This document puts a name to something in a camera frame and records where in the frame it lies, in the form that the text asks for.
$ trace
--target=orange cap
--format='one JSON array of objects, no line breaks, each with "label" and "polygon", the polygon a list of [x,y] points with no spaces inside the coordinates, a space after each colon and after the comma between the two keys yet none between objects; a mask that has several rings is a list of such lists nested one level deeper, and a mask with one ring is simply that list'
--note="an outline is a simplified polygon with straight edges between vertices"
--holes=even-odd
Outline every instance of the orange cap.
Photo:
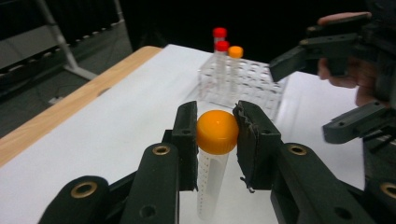
[{"label": "orange cap", "polygon": [[222,110],[207,111],[197,122],[197,144],[210,154],[222,155],[233,150],[238,133],[233,115]]},{"label": "orange cap", "polygon": [[231,46],[228,49],[228,55],[232,58],[242,58],[243,54],[244,54],[244,49],[242,49],[239,46]]}]

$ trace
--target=test tube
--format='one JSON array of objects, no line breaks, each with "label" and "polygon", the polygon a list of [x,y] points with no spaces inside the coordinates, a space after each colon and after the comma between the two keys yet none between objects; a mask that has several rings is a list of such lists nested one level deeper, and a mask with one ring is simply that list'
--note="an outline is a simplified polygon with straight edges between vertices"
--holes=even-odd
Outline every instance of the test tube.
[{"label": "test tube", "polygon": [[207,111],[197,121],[197,212],[202,220],[210,220],[215,213],[228,155],[236,146],[238,132],[235,117],[226,111]]},{"label": "test tube", "polygon": [[213,41],[214,41],[215,50],[216,50],[216,43],[225,40],[225,37],[227,37],[227,29],[225,29],[224,27],[216,27],[213,29]]},{"label": "test tube", "polygon": [[217,91],[224,93],[226,61],[230,43],[226,40],[220,40],[216,43],[215,56],[215,77],[217,83]]},{"label": "test tube", "polygon": [[229,96],[232,101],[237,100],[239,93],[238,79],[240,70],[240,61],[244,54],[244,50],[239,46],[231,46],[228,48],[228,56],[230,57],[230,75],[228,76],[230,82]]}]

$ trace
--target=test tube with red cap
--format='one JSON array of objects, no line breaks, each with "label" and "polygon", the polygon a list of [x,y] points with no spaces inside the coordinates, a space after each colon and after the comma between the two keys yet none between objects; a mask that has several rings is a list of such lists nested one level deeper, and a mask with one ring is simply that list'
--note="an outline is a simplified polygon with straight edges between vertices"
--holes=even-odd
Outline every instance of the test tube with red cap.
[{"label": "test tube with red cap", "polygon": [[224,91],[228,47],[230,47],[230,43],[226,40],[220,40],[216,43],[216,51],[214,53],[214,57],[217,91]]},{"label": "test tube with red cap", "polygon": [[225,29],[224,27],[216,27],[213,29],[215,50],[216,50],[216,43],[225,40],[225,37],[227,37],[227,29]]}]

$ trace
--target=red cap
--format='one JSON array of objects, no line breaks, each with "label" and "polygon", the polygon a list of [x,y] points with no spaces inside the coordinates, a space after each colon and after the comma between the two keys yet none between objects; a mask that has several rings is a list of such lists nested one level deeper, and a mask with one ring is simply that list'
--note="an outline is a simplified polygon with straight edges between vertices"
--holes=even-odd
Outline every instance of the red cap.
[{"label": "red cap", "polygon": [[220,40],[216,42],[217,51],[227,51],[229,47],[230,47],[230,43],[227,40]]},{"label": "red cap", "polygon": [[213,37],[226,37],[227,30],[223,27],[217,27],[213,29]]}]

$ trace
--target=human hand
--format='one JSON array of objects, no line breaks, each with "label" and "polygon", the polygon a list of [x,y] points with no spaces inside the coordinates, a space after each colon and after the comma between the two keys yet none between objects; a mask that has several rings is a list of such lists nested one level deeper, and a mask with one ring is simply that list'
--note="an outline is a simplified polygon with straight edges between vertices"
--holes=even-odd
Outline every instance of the human hand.
[{"label": "human hand", "polygon": [[[361,14],[368,14],[369,12],[346,12],[333,14],[322,17],[318,20],[318,25],[325,26],[329,21],[336,21],[343,18],[358,16]],[[372,63],[360,60],[354,57],[349,57],[347,62],[346,77],[332,77],[328,67],[327,59],[319,59],[318,61],[318,75],[320,79],[328,79],[334,86],[355,88],[358,86],[355,104],[357,106],[365,105],[372,101],[378,101],[375,98],[375,81],[378,75],[376,67]],[[384,105],[389,105],[388,102],[382,102]]]}]

